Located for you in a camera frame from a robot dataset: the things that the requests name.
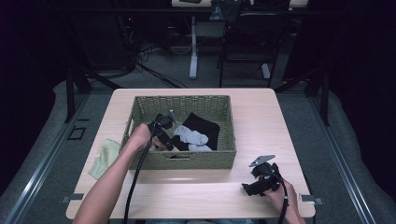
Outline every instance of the green cloth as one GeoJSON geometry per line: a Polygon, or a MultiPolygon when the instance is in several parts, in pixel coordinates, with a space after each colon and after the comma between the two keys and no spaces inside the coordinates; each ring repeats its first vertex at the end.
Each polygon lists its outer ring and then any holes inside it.
{"type": "Polygon", "coordinates": [[[120,144],[105,139],[101,145],[100,157],[96,157],[91,170],[88,172],[95,179],[99,179],[107,168],[113,163],[113,161],[119,156],[120,144]]]}

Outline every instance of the table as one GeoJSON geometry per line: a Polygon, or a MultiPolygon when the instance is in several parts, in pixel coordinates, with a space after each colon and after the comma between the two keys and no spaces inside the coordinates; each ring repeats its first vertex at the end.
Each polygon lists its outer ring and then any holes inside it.
{"type": "MultiPolygon", "coordinates": [[[[263,218],[278,217],[266,197],[248,196],[241,183],[253,183],[248,165],[260,155],[276,155],[280,173],[297,193],[309,194],[288,128],[271,89],[119,89],[114,91],[93,141],[75,193],[84,196],[96,180],[88,174],[105,138],[121,142],[133,99],[147,95],[230,95],[236,156],[231,170],[142,170],[129,211],[130,218],[263,218]]],[[[111,218],[123,218],[134,171],[128,172],[111,218]]],[[[81,205],[71,201],[66,215],[81,205]]],[[[303,217],[312,217],[312,203],[299,201],[303,217]]]]}
{"type": "MultiPolygon", "coordinates": [[[[172,0],[172,7],[211,7],[211,0],[202,0],[201,3],[186,3],[180,2],[179,0],[172,0]]],[[[294,7],[306,7],[308,0],[290,0],[290,8],[294,7]]],[[[190,79],[197,78],[197,66],[198,66],[198,52],[196,48],[196,33],[197,23],[195,21],[195,17],[191,17],[191,63],[190,63],[190,79]]],[[[262,71],[264,73],[264,77],[269,77],[268,65],[264,64],[262,67],[262,71]]]]}

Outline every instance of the green wicker basket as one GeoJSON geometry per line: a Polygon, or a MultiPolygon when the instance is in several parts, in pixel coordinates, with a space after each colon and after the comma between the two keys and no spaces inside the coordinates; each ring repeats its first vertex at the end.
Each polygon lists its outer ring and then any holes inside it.
{"type": "MultiPolygon", "coordinates": [[[[143,162],[146,170],[181,170],[181,169],[232,169],[236,154],[233,116],[230,96],[195,95],[195,96],[136,96],[132,112],[126,126],[121,146],[124,146],[134,127],[141,123],[151,123],[158,113],[168,114],[173,110],[176,119],[182,123],[192,112],[202,119],[220,126],[218,149],[207,152],[190,151],[149,151],[143,162]]],[[[174,127],[166,132],[173,136],[174,127]]],[[[135,169],[142,151],[137,153],[131,169],[135,169]]]]}

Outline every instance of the desk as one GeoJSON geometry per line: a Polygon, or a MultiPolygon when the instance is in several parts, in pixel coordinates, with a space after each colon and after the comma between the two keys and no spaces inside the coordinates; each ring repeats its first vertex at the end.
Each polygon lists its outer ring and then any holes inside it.
{"type": "MultiPolygon", "coordinates": [[[[133,99],[142,95],[230,95],[236,156],[232,170],[142,170],[129,211],[130,218],[263,218],[278,217],[266,197],[249,197],[241,183],[253,183],[248,165],[260,155],[271,160],[297,193],[309,194],[288,128],[271,89],[119,89],[114,91],[93,141],[75,193],[84,196],[96,180],[88,174],[105,138],[121,142],[133,99]]],[[[125,177],[111,218],[123,218],[134,171],[125,177]]],[[[82,201],[71,201],[66,215],[74,218],[82,201]]],[[[314,205],[299,202],[303,217],[315,214],[314,205]]]]}
{"type": "MultiPolygon", "coordinates": [[[[211,0],[202,0],[201,3],[186,3],[180,2],[179,0],[172,0],[172,7],[211,7],[211,0]]],[[[306,7],[308,0],[290,0],[290,8],[294,7],[306,7]]],[[[195,17],[191,18],[191,64],[190,64],[190,79],[197,78],[197,66],[198,66],[198,53],[196,48],[196,21],[195,17]]],[[[267,64],[262,68],[264,76],[269,77],[269,71],[267,64]]]]}

